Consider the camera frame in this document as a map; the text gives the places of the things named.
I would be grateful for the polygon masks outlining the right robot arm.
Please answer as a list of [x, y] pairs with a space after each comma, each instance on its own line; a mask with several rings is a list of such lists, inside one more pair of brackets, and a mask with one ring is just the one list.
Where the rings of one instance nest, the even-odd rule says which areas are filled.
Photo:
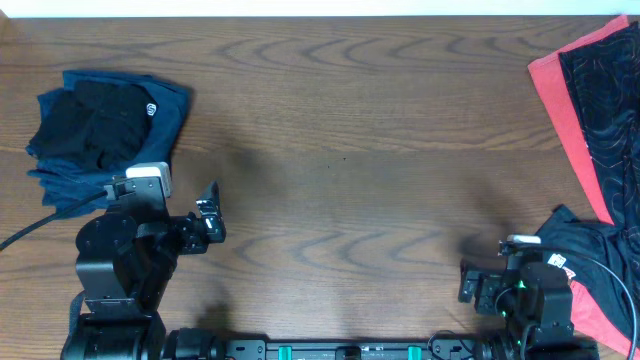
[[573, 294], [565, 272], [528, 257], [511, 256], [503, 270], [463, 260], [458, 301], [480, 315], [499, 316], [505, 328], [474, 341], [476, 360], [598, 360], [594, 340], [577, 337]]

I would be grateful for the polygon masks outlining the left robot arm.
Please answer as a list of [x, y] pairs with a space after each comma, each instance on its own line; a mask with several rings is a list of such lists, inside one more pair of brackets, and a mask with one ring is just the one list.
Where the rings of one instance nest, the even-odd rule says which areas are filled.
[[226, 238], [219, 187], [211, 182], [197, 212], [170, 215], [158, 177], [120, 178], [104, 187], [106, 212], [76, 237], [83, 290], [70, 306], [64, 359], [222, 359], [208, 330], [168, 332], [158, 307], [182, 255]]

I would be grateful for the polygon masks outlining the black t-shirt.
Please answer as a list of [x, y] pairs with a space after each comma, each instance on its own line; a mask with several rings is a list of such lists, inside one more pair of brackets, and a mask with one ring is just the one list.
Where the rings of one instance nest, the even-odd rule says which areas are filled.
[[80, 81], [50, 105], [29, 151], [42, 160], [106, 170], [138, 155], [155, 108], [140, 86]]

